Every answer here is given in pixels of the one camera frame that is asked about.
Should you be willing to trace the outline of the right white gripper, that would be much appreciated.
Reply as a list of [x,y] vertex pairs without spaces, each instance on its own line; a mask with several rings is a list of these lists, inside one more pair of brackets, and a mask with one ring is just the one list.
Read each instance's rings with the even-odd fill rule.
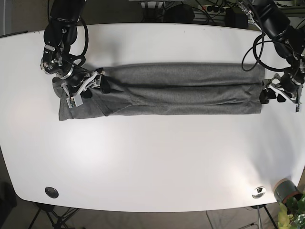
[[89,89],[98,88],[103,94],[109,94],[111,87],[104,74],[104,69],[99,68],[94,71],[77,71],[64,79],[61,88],[67,95],[68,107],[70,109],[79,107],[83,104],[82,98],[92,98],[92,92]]

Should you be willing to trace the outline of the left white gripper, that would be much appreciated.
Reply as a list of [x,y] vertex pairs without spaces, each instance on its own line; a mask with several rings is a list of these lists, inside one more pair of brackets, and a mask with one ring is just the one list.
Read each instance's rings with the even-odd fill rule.
[[268,104],[273,99],[279,103],[290,101],[295,105],[295,111],[300,111],[303,85],[294,81],[291,74],[284,73],[280,76],[276,73],[272,78],[264,79],[262,86],[259,96],[261,104]]

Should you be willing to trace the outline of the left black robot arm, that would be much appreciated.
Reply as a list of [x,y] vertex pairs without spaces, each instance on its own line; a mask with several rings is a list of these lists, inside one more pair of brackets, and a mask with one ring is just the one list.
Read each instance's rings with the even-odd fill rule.
[[[272,99],[279,103],[289,100],[299,112],[305,84],[305,33],[291,26],[289,18],[272,0],[239,0],[237,4],[261,31],[249,49],[255,64],[275,73],[273,78],[263,80],[260,103],[268,104]],[[261,61],[263,53],[256,51],[257,45],[264,47],[267,42],[274,45],[276,53],[288,62],[288,67],[274,68]]]

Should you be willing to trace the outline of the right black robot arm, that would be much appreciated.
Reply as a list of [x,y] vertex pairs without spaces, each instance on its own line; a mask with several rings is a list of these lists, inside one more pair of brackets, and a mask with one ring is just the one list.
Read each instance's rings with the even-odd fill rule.
[[[90,71],[83,67],[89,46],[88,27],[81,17],[85,5],[84,0],[56,0],[47,3],[48,26],[43,35],[45,46],[41,69],[46,74],[55,75],[55,82],[64,91],[69,108],[82,105],[84,98],[92,98],[91,90],[94,88],[104,94],[111,91],[102,68]],[[78,36],[79,22],[84,28],[85,43],[81,54],[74,55],[70,50]]]

